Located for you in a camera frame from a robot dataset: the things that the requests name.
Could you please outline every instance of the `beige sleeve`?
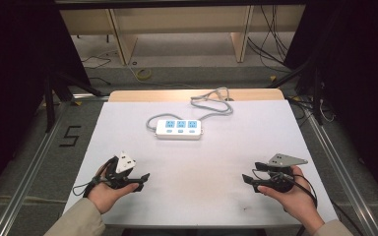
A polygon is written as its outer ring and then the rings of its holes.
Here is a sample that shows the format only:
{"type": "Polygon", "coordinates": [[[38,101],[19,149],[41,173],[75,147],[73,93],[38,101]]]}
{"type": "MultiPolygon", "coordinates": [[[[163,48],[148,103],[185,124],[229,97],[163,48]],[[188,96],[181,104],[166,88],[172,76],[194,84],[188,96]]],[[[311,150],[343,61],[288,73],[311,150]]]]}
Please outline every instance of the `beige sleeve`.
{"type": "Polygon", "coordinates": [[[331,236],[331,235],[342,235],[342,236],[352,236],[348,229],[338,220],[332,220],[325,223],[321,228],[317,230],[314,236],[331,236]]]}
{"type": "Polygon", "coordinates": [[[94,203],[87,198],[78,200],[45,233],[57,235],[101,235],[105,225],[94,203]]]}

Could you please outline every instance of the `power strip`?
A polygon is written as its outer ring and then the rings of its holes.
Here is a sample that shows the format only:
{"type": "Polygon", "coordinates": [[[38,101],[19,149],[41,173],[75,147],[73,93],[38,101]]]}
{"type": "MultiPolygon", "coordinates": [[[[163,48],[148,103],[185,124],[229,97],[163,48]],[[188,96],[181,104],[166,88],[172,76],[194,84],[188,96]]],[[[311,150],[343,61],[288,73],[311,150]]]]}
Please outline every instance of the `power strip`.
{"type": "Polygon", "coordinates": [[[199,140],[202,135],[199,120],[158,120],[156,136],[161,140],[199,140]]]}

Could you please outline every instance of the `white tabletop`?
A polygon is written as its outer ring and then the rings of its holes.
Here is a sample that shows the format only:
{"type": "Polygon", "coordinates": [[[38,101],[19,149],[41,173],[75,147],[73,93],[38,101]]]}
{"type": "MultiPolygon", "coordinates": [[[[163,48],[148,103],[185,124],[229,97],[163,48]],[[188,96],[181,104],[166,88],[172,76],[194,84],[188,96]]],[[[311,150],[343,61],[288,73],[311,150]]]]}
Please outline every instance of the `white tabletop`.
{"type": "MultiPolygon", "coordinates": [[[[278,202],[254,193],[241,177],[253,176],[255,162],[266,163],[282,153],[309,161],[300,167],[317,192],[318,210],[324,220],[336,219],[287,101],[230,104],[232,115],[202,122],[204,135],[199,141],[165,141],[146,128],[149,118],[173,113],[197,119],[208,111],[189,102],[105,103],[74,186],[89,182],[101,165],[124,150],[137,161],[130,178],[151,176],[142,192],[125,196],[103,215],[105,224],[135,228],[297,225],[278,202]]],[[[65,211],[79,198],[71,193],[65,211]]]]}

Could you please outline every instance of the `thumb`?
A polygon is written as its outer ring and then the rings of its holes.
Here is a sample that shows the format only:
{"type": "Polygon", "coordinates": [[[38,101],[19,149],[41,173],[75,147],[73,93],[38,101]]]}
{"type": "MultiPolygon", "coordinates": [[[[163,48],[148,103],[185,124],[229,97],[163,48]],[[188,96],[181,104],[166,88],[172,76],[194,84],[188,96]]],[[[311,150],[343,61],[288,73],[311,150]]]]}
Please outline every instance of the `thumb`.
{"type": "Polygon", "coordinates": [[[139,186],[140,185],[138,183],[129,184],[121,189],[114,190],[115,195],[118,199],[122,198],[127,194],[134,192],[134,190],[136,190],[139,186]]]}
{"type": "Polygon", "coordinates": [[[264,194],[265,196],[269,196],[271,197],[272,199],[275,199],[275,200],[279,200],[281,197],[282,197],[282,193],[272,189],[272,188],[269,188],[269,187],[266,187],[266,186],[263,186],[263,185],[260,185],[259,187],[257,187],[257,189],[262,193],[264,194]]]}

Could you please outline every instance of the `hand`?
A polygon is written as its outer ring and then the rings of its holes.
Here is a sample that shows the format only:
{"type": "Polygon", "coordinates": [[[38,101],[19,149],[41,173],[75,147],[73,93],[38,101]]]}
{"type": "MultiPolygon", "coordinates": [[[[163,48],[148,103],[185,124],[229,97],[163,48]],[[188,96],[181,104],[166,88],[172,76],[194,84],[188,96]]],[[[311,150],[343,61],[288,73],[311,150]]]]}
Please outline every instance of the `hand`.
{"type": "Polygon", "coordinates": [[[89,192],[88,199],[94,203],[101,214],[104,214],[112,208],[118,199],[134,192],[138,187],[139,184],[134,183],[129,184],[124,188],[114,190],[104,183],[99,183],[89,192]]]}
{"type": "MultiPolygon", "coordinates": [[[[291,166],[293,175],[302,175],[302,170],[297,166],[291,166]]],[[[302,187],[310,191],[308,183],[301,177],[295,176],[294,180],[302,187]]],[[[277,200],[291,216],[299,220],[309,234],[313,235],[323,224],[324,220],[321,218],[314,202],[303,190],[296,186],[286,192],[280,193],[272,188],[266,186],[259,186],[258,190],[266,196],[277,200]]]]}

